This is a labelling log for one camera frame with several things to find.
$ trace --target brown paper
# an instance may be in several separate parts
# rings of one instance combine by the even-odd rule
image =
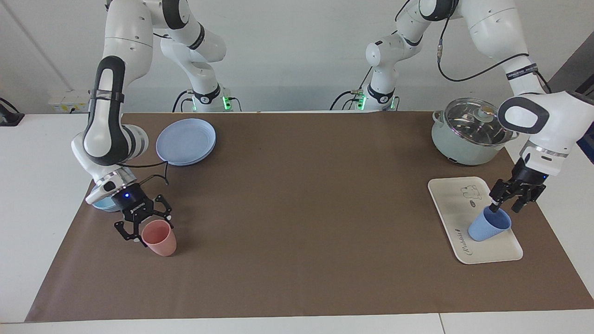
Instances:
[[[28,322],[594,308],[535,204],[512,215],[522,260],[456,260],[428,181],[492,186],[513,164],[447,161],[429,113],[129,114],[152,145],[130,163],[157,162],[159,133],[190,117],[216,129],[212,154],[143,186],[173,206],[175,255],[124,241],[121,214],[83,204]]]

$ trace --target cable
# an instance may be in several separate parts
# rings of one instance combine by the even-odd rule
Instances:
[[[359,99],[351,99],[351,100],[347,100],[347,101],[345,102],[345,104],[342,106],[342,109],[341,109],[341,110],[344,110],[344,109],[345,109],[345,107],[346,107],[346,104],[347,104],[347,103],[349,103],[349,102],[350,102],[350,105],[352,106],[352,105],[353,105],[353,102],[357,102],[358,100],[359,100]]]
[[[334,102],[332,102],[332,105],[330,106],[330,110],[334,109],[334,106],[336,105],[336,102],[338,102],[338,100],[340,100],[341,97],[343,97],[344,95],[348,95],[348,94],[353,94],[353,93],[351,93],[350,90],[347,90],[346,92],[338,95],[338,97],[336,98],[336,100],[334,100]]]
[[[491,66],[491,67],[487,68],[486,70],[483,70],[483,71],[481,71],[481,72],[478,72],[477,74],[475,74],[475,75],[471,75],[470,77],[468,77],[468,78],[464,78],[464,79],[452,79],[452,78],[448,77],[448,76],[447,76],[447,75],[444,73],[444,71],[441,69],[441,62],[440,62],[439,60],[437,61],[437,68],[439,69],[439,71],[440,71],[441,75],[442,75],[444,78],[446,78],[446,79],[448,79],[448,80],[450,80],[450,81],[452,81],[452,82],[455,82],[455,83],[461,83],[462,81],[468,81],[468,80],[470,80],[470,79],[474,79],[474,78],[476,78],[476,77],[478,77],[478,76],[480,76],[480,75],[483,75],[483,74],[487,73],[488,71],[491,71],[491,70],[493,70],[494,68],[497,68],[499,65],[501,65],[501,64],[503,64],[503,63],[505,63],[505,62],[508,62],[508,61],[510,61],[510,60],[512,60],[512,59],[514,59],[514,58],[518,58],[518,57],[521,57],[521,56],[526,56],[526,57],[528,57],[529,55],[528,55],[527,53],[518,53],[517,55],[511,56],[511,57],[509,57],[509,58],[507,58],[507,59],[504,59],[504,60],[502,60],[502,61],[498,62],[497,64],[495,64],[495,65],[493,65],[493,66]]]
[[[398,99],[398,103],[396,104],[396,110],[398,111],[398,107],[400,106],[400,96],[395,96],[394,99]]]
[[[12,105],[12,103],[10,103],[9,101],[6,101],[5,99],[0,97],[0,101],[4,102],[7,106],[9,106],[10,108],[13,108],[14,111],[17,112],[17,114],[20,114],[20,112],[18,111],[18,109]]]
[[[405,4],[402,5],[402,8],[398,11],[398,14],[396,14],[396,17],[394,17],[394,22],[398,21],[398,15],[400,15],[400,13],[402,13],[403,10],[405,10],[406,5],[408,5],[408,3],[410,2],[410,0],[406,0]]]
[[[373,70],[373,66],[369,68],[369,71],[367,71],[367,74],[365,75],[365,78],[363,78],[363,81],[359,85],[359,90],[363,89],[363,84],[365,83],[365,80],[367,80],[367,78],[369,77],[369,74],[371,73],[371,70]],[[349,106],[349,110],[353,107],[353,103],[352,102],[353,102],[353,100],[351,100],[351,104]]]
[[[165,174],[164,175],[153,174],[153,175],[147,177],[146,179],[140,181],[138,184],[143,185],[143,184],[149,182],[153,178],[162,178],[163,180],[165,180],[165,185],[169,185],[169,179],[167,179],[167,171],[169,169],[169,162],[166,161],[166,163],[167,164],[165,165]]]
[[[237,101],[237,104],[239,105],[239,112],[244,112],[244,110],[241,109],[241,101],[239,101],[239,99],[237,97],[230,97],[229,100]]]
[[[185,95],[185,94],[189,94],[189,92],[190,92],[190,90],[184,90],[183,92],[181,92],[181,93],[178,95],[178,98],[177,98],[177,99],[175,99],[175,103],[173,104],[173,109],[171,109],[171,112],[172,112],[172,113],[174,113],[174,112],[175,112],[175,108],[177,108],[177,107],[178,107],[179,100],[182,98],[182,96],[183,96],[183,95]]]
[[[152,167],[165,165],[165,175],[153,174],[153,175],[149,176],[148,178],[140,181],[139,184],[143,185],[145,182],[147,182],[148,180],[150,180],[152,178],[162,178],[163,180],[165,180],[165,184],[169,185],[169,180],[167,179],[167,171],[169,169],[169,161],[163,161],[163,162],[155,163],[152,165],[140,165],[140,166],[125,165],[123,163],[117,163],[116,165],[118,165],[120,167],[127,167],[127,168],[152,168]]]
[[[153,165],[140,165],[140,166],[133,166],[133,165],[125,165],[123,163],[117,163],[116,165],[120,166],[120,167],[127,167],[127,168],[152,168],[152,167],[157,167],[157,166],[162,166],[165,164],[169,164],[169,161],[163,161],[160,163],[155,163]]]
[[[193,102],[192,99],[185,99],[185,100],[183,100],[181,106],[179,107],[182,110],[182,112],[184,112],[184,102],[187,102],[187,101]]]
[[[165,38],[165,39],[171,39],[171,37],[169,37],[169,35],[168,35],[168,34],[159,35],[159,34],[155,34],[155,33],[153,33],[153,35],[155,35],[155,36],[157,36],[157,37]]]
[[[501,65],[501,64],[503,64],[503,63],[505,63],[505,62],[507,62],[507,61],[510,61],[510,60],[512,60],[512,59],[514,59],[514,58],[521,57],[521,56],[526,56],[526,57],[529,57],[529,56],[530,56],[530,55],[529,55],[529,54],[527,54],[527,53],[518,53],[517,55],[513,55],[513,56],[511,56],[511,57],[509,57],[509,58],[507,58],[507,59],[504,59],[504,60],[502,60],[502,61],[498,62],[497,64],[495,64],[495,65],[493,65],[493,66],[491,66],[491,67],[487,68],[486,70],[483,70],[483,71],[481,71],[481,72],[478,72],[478,73],[477,73],[477,74],[475,74],[475,75],[471,75],[471,76],[470,76],[470,77],[468,77],[468,78],[464,78],[464,79],[452,79],[452,78],[448,77],[448,76],[447,76],[447,75],[444,73],[444,71],[441,69],[441,57],[443,56],[443,41],[444,41],[444,35],[445,35],[445,33],[446,33],[446,30],[447,30],[448,23],[450,22],[450,17],[451,17],[451,15],[452,15],[453,11],[454,11],[454,4],[455,4],[455,3],[456,3],[455,1],[452,1],[452,6],[451,6],[451,10],[450,10],[450,15],[448,15],[448,17],[447,17],[447,19],[446,19],[446,21],[445,21],[444,28],[443,28],[443,30],[441,31],[440,41],[439,41],[439,44],[437,45],[437,68],[439,69],[439,71],[440,71],[441,75],[442,75],[444,78],[446,78],[446,79],[448,79],[448,80],[450,80],[450,81],[452,81],[452,82],[455,82],[455,83],[460,83],[460,82],[462,82],[462,81],[468,81],[468,80],[470,80],[470,79],[474,79],[474,78],[476,78],[476,77],[478,77],[478,76],[480,76],[480,75],[483,75],[483,74],[487,73],[488,71],[491,71],[491,70],[493,70],[494,68],[498,67],[499,65]]]
[[[549,83],[546,82],[545,77],[543,77],[538,70],[536,70],[536,75],[538,75],[538,77],[541,78],[542,82],[545,84],[546,89],[549,91],[549,94],[552,94],[553,91],[551,90],[551,86],[549,86]]]

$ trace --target white table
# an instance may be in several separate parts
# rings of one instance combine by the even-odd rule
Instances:
[[[90,176],[70,140],[86,115],[28,115],[0,128],[0,332],[11,333],[593,333],[594,310],[21,324],[84,197]],[[510,143],[516,159],[523,142]],[[509,171],[502,171],[502,178]],[[539,205],[594,292],[594,166],[576,148]]]

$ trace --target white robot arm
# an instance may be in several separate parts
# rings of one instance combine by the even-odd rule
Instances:
[[[105,47],[91,91],[89,122],[71,143],[74,156],[97,185],[86,198],[88,204],[112,197],[126,220],[134,222],[128,234],[123,222],[116,229],[126,240],[140,239],[138,225],[152,215],[169,221],[171,208],[157,196],[165,212],[154,210],[150,200],[124,163],[142,155],[149,138],[140,127],[121,124],[127,88],[146,75],[153,59],[153,29],[167,29],[166,56],[181,66],[192,82],[200,111],[224,111],[223,89],[207,62],[225,57],[223,40],[198,23],[187,0],[110,0],[105,28]]]
[[[501,63],[514,93],[500,107],[500,122],[509,130],[530,134],[512,178],[499,180],[491,192],[491,210],[519,196],[513,206],[519,212],[536,201],[545,189],[544,181],[559,173],[576,141],[594,122],[594,102],[573,92],[545,94],[535,75],[538,68],[529,57],[513,0],[408,1],[395,34],[367,47],[366,57],[374,73],[364,90],[362,107],[388,108],[396,86],[395,64],[420,51],[422,35],[431,22],[462,17],[477,49]]]

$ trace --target plate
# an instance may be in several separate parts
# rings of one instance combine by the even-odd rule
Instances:
[[[166,127],[157,138],[157,155],[173,166],[190,166],[214,149],[216,132],[210,123],[188,118]]]
[[[450,245],[460,262],[516,261],[524,256],[511,229],[481,242],[474,241],[468,234],[470,224],[485,207],[491,205],[489,186],[483,179],[432,179],[428,186]]]

